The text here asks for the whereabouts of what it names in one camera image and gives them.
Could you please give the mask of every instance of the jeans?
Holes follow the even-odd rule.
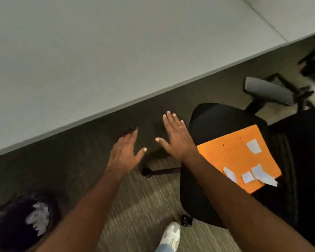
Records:
[[[168,244],[160,244],[155,252],[175,252]]]

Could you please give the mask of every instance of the foot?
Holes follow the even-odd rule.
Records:
[[[160,245],[167,244],[172,247],[174,252],[177,250],[177,247],[180,243],[180,232],[181,227],[176,222],[172,222],[168,227],[165,229]]]

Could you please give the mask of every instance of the hand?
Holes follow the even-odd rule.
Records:
[[[170,144],[162,138],[156,138],[155,140],[169,154],[179,161],[184,162],[187,156],[198,153],[183,120],[179,121],[176,114],[172,115],[170,111],[167,111],[167,115],[163,115],[163,123],[168,132]]]
[[[147,148],[142,148],[134,155],[134,143],[138,136],[138,129],[120,137],[111,150],[107,171],[114,171],[119,178],[129,173],[142,159]]]

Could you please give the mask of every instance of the forearm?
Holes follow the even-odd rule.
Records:
[[[243,251],[315,251],[282,219],[194,153],[184,161]]]
[[[121,175],[107,171],[61,221],[37,252],[95,251]]]

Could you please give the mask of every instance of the chair armrest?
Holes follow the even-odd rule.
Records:
[[[246,77],[243,90],[260,101],[276,102],[287,106],[294,105],[293,93],[289,89],[266,80]]]

